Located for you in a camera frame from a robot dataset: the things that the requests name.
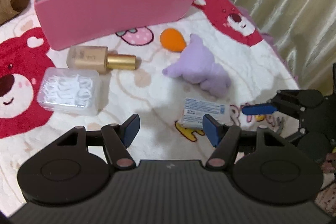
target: orange makeup sponge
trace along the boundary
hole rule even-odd
[[[182,52],[187,46],[182,34],[176,29],[166,29],[161,33],[160,42],[162,47],[172,52]]]

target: purple plush toy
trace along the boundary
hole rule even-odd
[[[231,86],[228,73],[215,63],[212,52],[195,34],[190,35],[190,44],[181,52],[180,59],[162,73],[172,78],[182,76],[187,82],[199,84],[202,90],[216,97],[224,97]]]

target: gold curtain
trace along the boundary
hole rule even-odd
[[[332,90],[336,62],[336,0],[232,0],[247,8],[258,27],[274,37],[302,89]]]

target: foundation bottle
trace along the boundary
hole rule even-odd
[[[135,70],[136,56],[114,54],[105,46],[72,46],[68,53],[69,69],[93,69],[107,73],[112,69]]]

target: bear print blanket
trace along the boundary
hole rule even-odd
[[[192,33],[202,38],[232,80],[224,99],[162,74],[180,55],[161,46],[160,34],[167,28],[179,30],[187,43]],[[176,123],[186,97],[227,104],[231,123],[243,128],[252,130],[264,124],[277,131],[283,123],[283,136],[297,130],[298,122],[280,113],[242,114],[242,106],[265,102],[277,90],[298,89],[298,85],[272,47],[228,0],[195,0],[178,22],[126,30],[84,45],[133,54],[142,64],[135,71],[114,70],[101,76],[97,116],[52,113],[37,104],[36,95],[46,68],[67,67],[68,49],[57,52],[49,48],[32,4],[0,27],[0,210],[6,215],[25,202],[16,181],[20,165],[75,126],[97,130],[139,114],[141,128],[128,149],[137,163],[141,159],[205,162],[211,155],[214,148],[202,131]]]

